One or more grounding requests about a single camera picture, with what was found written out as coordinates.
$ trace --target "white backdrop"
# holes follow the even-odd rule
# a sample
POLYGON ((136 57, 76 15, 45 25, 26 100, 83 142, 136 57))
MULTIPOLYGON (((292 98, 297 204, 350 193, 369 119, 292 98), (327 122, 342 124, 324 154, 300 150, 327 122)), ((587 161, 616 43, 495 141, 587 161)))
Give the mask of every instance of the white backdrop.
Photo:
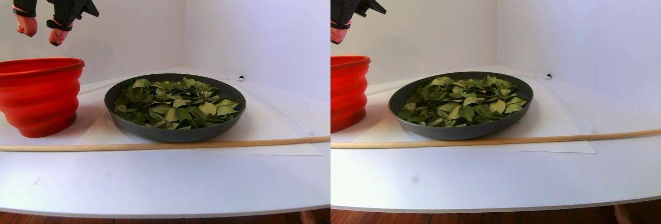
POLYGON ((355 15, 331 49, 370 56, 370 84, 496 62, 496 0, 376 1, 386 14, 355 15))
POLYGON ((78 57, 81 83, 189 66, 328 101, 330 1, 94 0, 99 18, 85 14, 54 47, 50 3, 39 0, 28 38, 16 32, 12 0, 0 0, 0 60, 78 57))
POLYGON ((332 46, 370 56, 370 84, 501 64, 647 105, 661 97, 660 0, 377 1, 387 14, 356 16, 332 46))
POLYGON ((53 5, 38 0, 37 35, 16 32, 12 0, 0 0, 0 61, 31 57, 85 60, 81 83, 182 64, 184 0, 94 0, 99 17, 83 14, 62 45, 48 42, 53 5))
POLYGON ((186 0, 184 63, 328 101, 330 1, 186 0))
POLYGON ((658 106, 661 0, 498 0, 498 18, 500 63, 658 106))

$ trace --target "table edge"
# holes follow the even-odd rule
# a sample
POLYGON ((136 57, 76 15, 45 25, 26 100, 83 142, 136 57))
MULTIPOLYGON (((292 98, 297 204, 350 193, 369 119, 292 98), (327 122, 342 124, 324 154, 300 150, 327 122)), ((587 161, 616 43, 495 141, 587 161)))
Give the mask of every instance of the table edge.
POLYGON ((629 203, 638 203, 642 201, 661 200, 661 196, 652 196, 648 198, 638 198, 622 201, 605 201, 600 203, 584 203, 571 205, 553 205, 541 207, 503 207, 491 209, 462 209, 462 210, 405 210, 405 209, 381 209, 373 207, 345 207, 340 205, 331 205, 332 210, 349 210, 358 212, 382 212, 382 213, 401 213, 401 214, 465 214, 465 213, 489 213, 489 212, 527 212, 540 210, 568 210, 584 207, 604 207, 610 205, 620 205, 629 203))
POLYGON ((273 214, 286 214, 291 212, 304 212, 310 210, 322 210, 331 207, 328 205, 316 205, 310 207, 295 207, 283 210, 267 210, 259 212, 241 212, 241 213, 225 213, 225 214, 172 214, 172 215, 110 215, 110 214, 67 214, 59 212, 41 212, 33 210, 14 210, 0 207, 0 212, 9 212, 14 214, 26 215, 46 215, 53 217, 73 217, 73 218, 102 218, 102 219, 191 219, 191 218, 219 218, 219 217, 244 217, 253 215, 273 215, 273 214))

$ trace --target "red collapsible bowl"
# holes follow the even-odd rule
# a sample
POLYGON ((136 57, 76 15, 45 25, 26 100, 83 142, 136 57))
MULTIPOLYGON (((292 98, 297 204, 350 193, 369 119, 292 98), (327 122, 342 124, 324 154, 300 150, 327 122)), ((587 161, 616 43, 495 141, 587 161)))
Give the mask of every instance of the red collapsible bowl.
POLYGON ((56 134, 76 120, 85 62, 38 58, 0 62, 0 111, 29 138, 56 134))
POLYGON ((367 56, 331 56, 330 61, 330 132, 333 133, 365 118, 368 103, 365 75, 371 60, 367 56))

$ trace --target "wooden dowel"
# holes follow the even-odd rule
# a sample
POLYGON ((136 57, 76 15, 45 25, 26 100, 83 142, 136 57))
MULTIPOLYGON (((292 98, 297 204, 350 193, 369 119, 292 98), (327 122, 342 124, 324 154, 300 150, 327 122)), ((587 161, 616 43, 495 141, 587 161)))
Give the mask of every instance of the wooden dowel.
POLYGON ((502 138, 502 139, 473 139, 465 141, 412 141, 412 142, 375 142, 375 143, 330 143, 332 149, 392 149, 392 148, 434 148, 434 147, 456 147, 456 146, 483 146, 483 145, 505 145, 525 143, 547 143, 562 141, 593 141, 604 139, 627 139, 661 134, 659 130, 645 130, 637 132, 595 134, 595 135, 567 135, 552 137, 526 137, 526 138, 502 138))
POLYGON ((280 146, 305 143, 328 142, 330 136, 305 137, 295 139, 265 139, 257 141, 215 141, 199 143, 148 143, 111 145, 71 145, 71 146, 0 146, 0 151, 9 152, 87 152, 87 151, 130 151, 157 149, 198 149, 198 148, 240 148, 257 146, 280 146))

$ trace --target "pile of leaves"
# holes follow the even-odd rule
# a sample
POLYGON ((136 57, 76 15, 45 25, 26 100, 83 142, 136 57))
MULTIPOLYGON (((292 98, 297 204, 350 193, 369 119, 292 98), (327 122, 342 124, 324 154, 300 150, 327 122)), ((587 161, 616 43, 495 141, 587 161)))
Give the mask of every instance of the pile of leaves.
POLYGON ((510 116, 526 102, 516 95, 516 85, 490 75, 458 81, 437 77, 411 90, 397 116, 420 125, 464 127, 510 116))
POLYGON ((221 99, 218 88, 193 78, 149 82, 140 78, 115 93, 114 113, 146 127, 191 130, 232 120, 238 102, 221 99))

